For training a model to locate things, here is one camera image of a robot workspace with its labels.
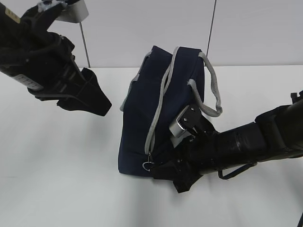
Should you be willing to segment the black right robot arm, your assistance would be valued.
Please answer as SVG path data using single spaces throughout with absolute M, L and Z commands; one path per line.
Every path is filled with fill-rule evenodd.
M 189 132 L 175 148 L 154 160 L 154 179 L 172 181 L 187 192 L 202 176 L 217 173 L 231 179 L 260 162 L 300 158 L 303 155 L 303 95 L 292 103 L 256 117 L 254 122 L 218 132 L 195 104 L 186 106 L 171 127 L 173 135 Z

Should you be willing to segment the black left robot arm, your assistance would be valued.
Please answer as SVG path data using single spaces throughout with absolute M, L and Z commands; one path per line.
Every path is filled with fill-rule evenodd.
M 21 17 L 0 7 L 0 70 L 40 101 L 56 101 L 67 111 L 105 116 L 112 104 L 96 74 L 80 69 L 74 44 L 50 32 L 54 21 L 79 24 L 89 15 L 82 0 L 41 0 Z

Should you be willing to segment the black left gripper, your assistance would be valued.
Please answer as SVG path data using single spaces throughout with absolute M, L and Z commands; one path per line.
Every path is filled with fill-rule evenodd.
M 112 104 L 96 74 L 77 66 L 74 44 L 57 33 L 32 33 L 30 39 L 29 63 L 34 65 L 30 76 L 40 88 L 28 88 L 29 93 L 41 101 L 58 100 L 57 105 L 67 111 L 105 116 Z

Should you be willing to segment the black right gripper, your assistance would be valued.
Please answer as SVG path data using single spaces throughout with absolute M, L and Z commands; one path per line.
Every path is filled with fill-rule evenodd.
M 211 144 L 218 132 L 208 120 L 199 120 L 195 130 L 195 137 L 186 137 L 174 148 L 172 160 L 150 169 L 154 179 L 172 181 L 178 193 L 188 192 L 202 176 L 218 171 Z

